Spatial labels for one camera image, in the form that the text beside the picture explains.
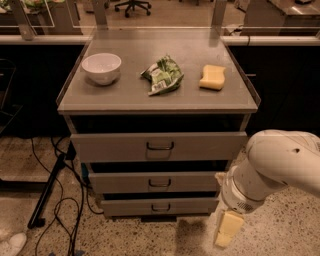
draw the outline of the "yellow sponge in gripper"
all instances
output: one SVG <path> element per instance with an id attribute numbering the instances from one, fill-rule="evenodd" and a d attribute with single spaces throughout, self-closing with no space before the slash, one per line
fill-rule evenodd
<path id="1" fill-rule="evenodd" d="M 224 86 L 225 67 L 205 65 L 202 70 L 202 79 L 199 82 L 199 87 L 213 90 L 221 90 Z"/>
<path id="2" fill-rule="evenodd" d="M 220 225 L 215 235 L 215 245 L 225 248 L 232 238 L 240 231 L 244 223 L 242 214 L 235 211 L 225 211 L 220 219 Z"/>

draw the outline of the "drawer handle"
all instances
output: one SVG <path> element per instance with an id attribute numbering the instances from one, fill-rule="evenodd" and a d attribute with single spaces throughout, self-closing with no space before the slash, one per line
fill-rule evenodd
<path id="1" fill-rule="evenodd" d="M 171 179 L 168 180 L 167 184 L 152 184 L 152 181 L 149 179 L 149 186 L 154 188 L 166 188 L 171 185 Z"/>
<path id="2" fill-rule="evenodd" d="M 170 204 L 168 204 L 167 208 L 160 208 L 160 209 L 157 209 L 156 207 L 154 207 L 154 205 L 151 205 L 151 209 L 154 212 L 168 212 L 170 211 L 170 208 L 171 208 Z"/>
<path id="3" fill-rule="evenodd" d="M 149 150 L 171 150 L 174 148 L 174 142 L 171 141 L 171 145 L 170 146 L 164 146 L 164 147 L 152 147 L 150 146 L 150 143 L 147 142 L 147 149 Z"/>

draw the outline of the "drawer cabinet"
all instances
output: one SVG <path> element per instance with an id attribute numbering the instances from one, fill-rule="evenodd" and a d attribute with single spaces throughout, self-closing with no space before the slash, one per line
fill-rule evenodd
<path id="1" fill-rule="evenodd" d="M 245 127 L 259 104 L 219 35 L 207 28 L 97 30 L 82 57 L 101 51 L 123 60 L 121 77 L 93 86 L 78 65 L 58 111 L 104 215 L 215 211 L 215 174 L 227 170 L 246 143 Z M 150 82 L 140 73 L 166 54 L 184 77 L 177 90 L 150 97 Z M 221 91 L 199 88 L 207 64 L 226 67 Z"/>

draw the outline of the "white shoe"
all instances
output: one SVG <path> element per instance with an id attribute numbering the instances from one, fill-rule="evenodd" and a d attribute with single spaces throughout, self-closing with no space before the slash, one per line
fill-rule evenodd
<path id="1" fill-rule="evenodd" d="M 9 241 L 0 243 L 0 256 L 16 256 L 27 242 L 25 233 L 15 234 Z"/>

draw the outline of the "gray drawer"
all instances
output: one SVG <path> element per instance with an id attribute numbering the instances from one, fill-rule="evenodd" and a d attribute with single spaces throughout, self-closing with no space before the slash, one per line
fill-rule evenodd
<path id="1" fill-rule="evenodd" d="M 210 214 L 218 204 L 216 197 L 137 200 L 103 200 L 106 217 L 144 215 Z"/>
<path id="2" fill-rule="evenodd" d="M 215 172 L 90 173 L 95 193 L 217 191 Z"/>
<path id="3" fill-rule="evenodd" d="M 245 132 L 73 134 L 81 162 L 232 160 Z"/>

